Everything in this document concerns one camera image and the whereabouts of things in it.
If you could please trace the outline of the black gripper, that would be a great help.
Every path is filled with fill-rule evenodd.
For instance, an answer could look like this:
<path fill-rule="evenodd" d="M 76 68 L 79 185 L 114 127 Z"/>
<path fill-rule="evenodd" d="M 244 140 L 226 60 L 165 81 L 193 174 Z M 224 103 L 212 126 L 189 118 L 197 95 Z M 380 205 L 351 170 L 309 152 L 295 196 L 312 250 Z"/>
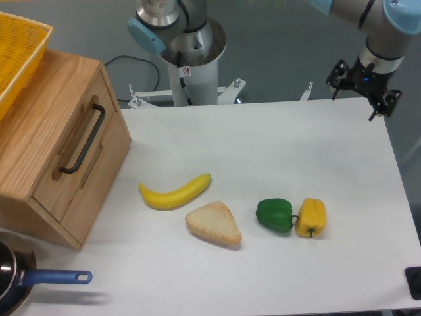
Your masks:
<path fill-rule="evenodd" d="M 336 99 L 339 91 L 351 89 L 349 78 L 353 82 L 353 90 L 367 98 L 373 108 L 369 121 L 376 116 L 390 117 L 402 96 L 401 90 L 389 90 L 387 87 L 395 72 L 395 60 L 373 53 L 360 53 L 349 73 L 348 71 L 348 64 L 340 59 L 328 75 L 326 84 L 333 91 L 331 100 Z"/>

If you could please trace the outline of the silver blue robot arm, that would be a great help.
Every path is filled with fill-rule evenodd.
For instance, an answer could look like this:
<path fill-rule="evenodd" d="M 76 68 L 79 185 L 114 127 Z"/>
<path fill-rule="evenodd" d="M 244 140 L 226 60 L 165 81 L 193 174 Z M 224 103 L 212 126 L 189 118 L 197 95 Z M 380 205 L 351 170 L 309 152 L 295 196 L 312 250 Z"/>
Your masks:
<path fill-rule="evenodd" d="M 420 33 L 420 2 L 313 1 L 312 5 L 366 34 L 354 65 L 339 61 L 327 84 L 334 93 L 351 90 L 365 97 L 374 115 L 391 116 L 401 91 L 387 85 Z M 218 103 L 218 60 L 226 48 L 226 34 L 208 16 L 205 1 L 138 1 L 128 31 L 139 46 L 167 64 L 175 106 Z"/>

